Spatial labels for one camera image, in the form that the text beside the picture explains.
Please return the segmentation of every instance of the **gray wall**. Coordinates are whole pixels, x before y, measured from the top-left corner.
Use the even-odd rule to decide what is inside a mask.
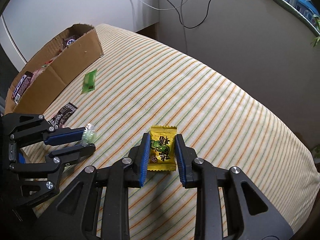
[[[183,6],[186,26],[203,19],[208,1]],[[166,0],[159,6],[171,8]],[[190,56],[264,104],[310,147],[320,143],[320,46],[310,46],[315,36],[302,22],[272,0],[212,0],[206,21],[186,33]],[[158,39],[185,52],[175,10],[160,12]]]

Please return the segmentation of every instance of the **transparent candy wrapper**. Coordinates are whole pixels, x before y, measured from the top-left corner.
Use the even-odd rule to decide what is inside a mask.
[[[96,130],[93,124],[89,123],[85,126],[82,134],[81,144],[87,146],[89,143],[94,143],[96,140]]]

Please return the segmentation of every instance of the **black cable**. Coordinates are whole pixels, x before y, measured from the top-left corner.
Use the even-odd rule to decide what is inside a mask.
[[[183,25],[183,23],[181,22],[180,13],[179,13],[179,11],[178,11],[177,9],[175,9],[175,10],[177,11],[178,15],[179,15],[179,20],[180,20],[181,25],[183,25],[183,26],[184,26],[185,28],[187,28],[187,29],[193,29],[193,28],[196,28],[196,27],[198,27],[199,25],[201,25],[201,24],[205,21],[205,19],[207,18],[207,16],[208,16],[209,6],[210,6],[210,2],[211,2],[211,1],[212,1],[212,0],[209,0],[208,8],[207,8],[207,14],[205,15],[205,18],[202,20],[202,22],[200,22],[198,25],[193,26],[193,27],[187,27],[187,26]]]

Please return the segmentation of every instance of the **black candy wrapper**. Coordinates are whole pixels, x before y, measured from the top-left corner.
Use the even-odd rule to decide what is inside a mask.
[[[61,128],[62,125],[66,122],[66,120],[78,109],[73,103],[67,103],[65,106],[63,106],[58,113],[49,120],[49,123],[52,124],[52,126],[55,129]]]

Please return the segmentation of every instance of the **barcode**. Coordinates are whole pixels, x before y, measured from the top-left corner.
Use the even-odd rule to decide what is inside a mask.
[[[18,104],[20,97],[21,96],[20,96],[19,93],[17,93],[16,96],[14,97],[14,101],[15,101],[16,104]]]

